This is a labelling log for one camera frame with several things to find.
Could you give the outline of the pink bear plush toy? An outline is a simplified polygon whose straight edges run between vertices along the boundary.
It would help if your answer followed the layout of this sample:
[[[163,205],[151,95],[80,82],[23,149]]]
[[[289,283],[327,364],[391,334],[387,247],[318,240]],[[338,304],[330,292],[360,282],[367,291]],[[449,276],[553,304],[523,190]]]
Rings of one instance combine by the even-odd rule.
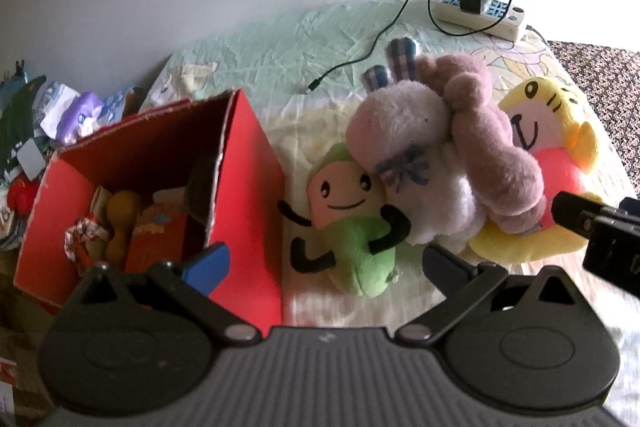
[[[538,225],[546,208],[541,168],[514,145],[512,124],[494,100],[488,67],[470,54],[421,54],[416,75],[451,109],[452,141],[489,219],[508,234]]]

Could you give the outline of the yellow tiger plush toy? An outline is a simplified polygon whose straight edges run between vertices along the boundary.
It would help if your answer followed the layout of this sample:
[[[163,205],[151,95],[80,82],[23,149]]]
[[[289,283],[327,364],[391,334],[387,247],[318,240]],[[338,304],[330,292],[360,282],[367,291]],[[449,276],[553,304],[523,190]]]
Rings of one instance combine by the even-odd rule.
[[[536,227],[521,234],[503,232],[488,220],[470,239],[470,248],[500,265],[579,251],[587,239],[557,225],[551,212],[552,200],[562,191],[602,200],[586,187],[598,159],[599,143],[578,94],[554,80],[530,78],[511,89],[499,107],[510,118],[513,143],[532,155],[541,168],[546,208]]]

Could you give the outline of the green bean plush toy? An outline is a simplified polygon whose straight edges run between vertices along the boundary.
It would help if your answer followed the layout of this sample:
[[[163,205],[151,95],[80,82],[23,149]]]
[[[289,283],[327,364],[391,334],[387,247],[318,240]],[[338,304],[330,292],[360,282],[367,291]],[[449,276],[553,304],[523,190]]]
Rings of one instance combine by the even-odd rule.
[[[393,280],[396,247],[408,239],[411,223],[387,202],[380,178],[357,164],[346,144],[336,143],[310,170],[306,194],[309,217],[284,200],[277,207],[288,221],[316,231],[323,251],[311,258],[304,239],[295,237],[291,268],[300,274],[326,272],[347,295],[382,295]]]

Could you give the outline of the white bunny plush toy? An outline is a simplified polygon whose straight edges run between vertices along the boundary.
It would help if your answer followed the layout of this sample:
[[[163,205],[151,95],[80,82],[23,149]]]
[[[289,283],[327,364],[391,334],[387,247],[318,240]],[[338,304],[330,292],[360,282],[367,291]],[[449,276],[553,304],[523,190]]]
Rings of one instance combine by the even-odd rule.
[[[409,244],[435,242],[459,254],[484,225],[486,210],[451,141],[451,109],[419,80],[419,54],[413,39],[396,38],[386,46],[386,63],[361,75],[368,94],[350,118],[346,144],[410,220]]]

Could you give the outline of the brown bear toy in box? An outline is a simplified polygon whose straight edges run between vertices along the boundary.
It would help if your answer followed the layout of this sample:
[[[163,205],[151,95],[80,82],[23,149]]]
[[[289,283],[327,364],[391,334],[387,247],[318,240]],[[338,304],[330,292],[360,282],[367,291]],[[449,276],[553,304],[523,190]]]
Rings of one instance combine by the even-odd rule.
[[[126,263],[139,208],[140,195],[131,191],[115,193],[106,204],[112,235],[104,249],[104,259],[114,268],[122,268]]]

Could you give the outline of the red cardboard box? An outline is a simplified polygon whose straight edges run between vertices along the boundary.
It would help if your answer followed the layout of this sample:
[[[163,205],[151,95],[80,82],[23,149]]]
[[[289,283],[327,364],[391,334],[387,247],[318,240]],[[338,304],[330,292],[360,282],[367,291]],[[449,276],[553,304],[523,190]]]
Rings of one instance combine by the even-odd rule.
[[[80,280],[64,242],[96,215],[100,190],[134,214],[119,242],[122,269],[192,261],[229,248],[225,277],[203,271],[209,295],[263,332],[282,321],[284,173],[244,92],[178,102],[128,118],[59,150],[43,173],[27,222],[15,286],[49,311]]]

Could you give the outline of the brown patterned blanket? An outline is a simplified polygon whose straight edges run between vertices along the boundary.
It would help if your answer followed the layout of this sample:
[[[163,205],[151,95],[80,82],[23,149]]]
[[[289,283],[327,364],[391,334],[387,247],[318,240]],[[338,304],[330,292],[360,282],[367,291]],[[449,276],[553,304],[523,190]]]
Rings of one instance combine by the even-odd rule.
[[[549,46],[587,95],[639,193],[639,53],[565,41]]]

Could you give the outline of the blue checked box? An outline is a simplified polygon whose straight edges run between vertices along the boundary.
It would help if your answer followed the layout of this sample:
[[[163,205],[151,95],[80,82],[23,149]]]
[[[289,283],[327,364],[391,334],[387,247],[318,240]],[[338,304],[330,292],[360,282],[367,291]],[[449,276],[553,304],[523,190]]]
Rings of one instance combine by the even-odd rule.
[[[137,114],[143,99],[143,90],[139,87],[122,89],[110,95],[104,100],[98,117],[98,125],[100,127],[111,126],[126,117]]]

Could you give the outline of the red plush ball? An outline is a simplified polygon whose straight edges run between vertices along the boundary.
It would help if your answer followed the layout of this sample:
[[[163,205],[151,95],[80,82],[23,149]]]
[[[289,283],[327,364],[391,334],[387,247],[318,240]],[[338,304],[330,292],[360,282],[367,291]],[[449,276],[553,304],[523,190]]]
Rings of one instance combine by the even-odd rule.
[[[26,219],[32,212],[38,190],[39,181],[29,180],[25,173],[21,173],[10,184],[6,194],[6,205],[18,217]]]

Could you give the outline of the purple tissue pack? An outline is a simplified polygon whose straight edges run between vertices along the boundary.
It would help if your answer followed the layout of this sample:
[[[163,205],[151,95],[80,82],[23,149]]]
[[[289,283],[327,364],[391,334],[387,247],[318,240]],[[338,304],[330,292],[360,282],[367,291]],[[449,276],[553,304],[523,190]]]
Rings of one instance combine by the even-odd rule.
[[[74,98],[70,106],[65,109],[58,122],[58,127],[56,127],[58,142],[70,145],[95,132],[102,108],[102,100],[91,91],[81,93],[77,98]]]

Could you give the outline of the white power strip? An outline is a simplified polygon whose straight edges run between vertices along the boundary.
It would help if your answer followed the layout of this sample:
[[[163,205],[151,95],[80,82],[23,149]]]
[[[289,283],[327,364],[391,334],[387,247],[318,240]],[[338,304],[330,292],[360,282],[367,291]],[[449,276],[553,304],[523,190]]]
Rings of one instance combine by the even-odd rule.
[[[524,10],[499,0],[483,0],[479,13],[463,11],[460,0],[432,0],[430,8],[438,22],[486,32],[511,42],[518,42],[526,29]]]

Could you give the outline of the dark green cloth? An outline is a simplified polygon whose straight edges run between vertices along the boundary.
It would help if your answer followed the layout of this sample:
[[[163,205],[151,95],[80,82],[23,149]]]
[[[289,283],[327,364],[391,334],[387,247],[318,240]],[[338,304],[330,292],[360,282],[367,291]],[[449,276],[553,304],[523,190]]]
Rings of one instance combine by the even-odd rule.
[[[35,99],[41,87],[47,81],[45,75],[39,76],[18,90],[1,116],[1,176],[4,178],[13,167],[12,155],[20,144],[34,136]]]

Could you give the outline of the green patterned bed sheet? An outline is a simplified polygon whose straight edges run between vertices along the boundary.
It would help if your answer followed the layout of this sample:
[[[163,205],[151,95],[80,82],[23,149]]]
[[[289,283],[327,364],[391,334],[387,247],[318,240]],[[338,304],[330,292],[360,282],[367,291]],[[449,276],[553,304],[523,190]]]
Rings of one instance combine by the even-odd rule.
[[[310,12],[294,12],[268,22],[252,23],[222,36],[208,37],[175,51],[153,83],[142,112],[182,98],[201,100],[242,88],[276,151],[286,176],[286,197],[306,206],[307,173],[329,147],[343,141],[350,115],[363,99],[360,75],[369,65],[384,63],[384,46],[394,37],[410,36],[427,53],[469,53],[484,61],[494,76],[494,98],[530,77],[547,77],[577,95],[577,117],[594,124],[600,142],[596,167],[587,178],[588,191],[617,204],[634,189],[623,163],[584,91],[541,38],[526,31],[518,43],[487,36],[452,38],[433,28],[425,1],[413,0],[400,22],[381,38],[367,62],[329,75],[314,92],[307,83],[343,53],[359,55],[374,35],[393,18],[401,0],[337,4]],[[299,275],[283,268],[282,317],[295,326],[386,325],[397,329],[402,319],[419,314],[442,296],[424,279],[420,249],[407,247],[397,255],[399,281],[378,298],[343,295],[326,275]],[[639,300],[582,269],[584,250],[575,254],[512,265],[510,271],[534,274],[561,265],[570,274],[601,319],[616,331],[635,332]]]

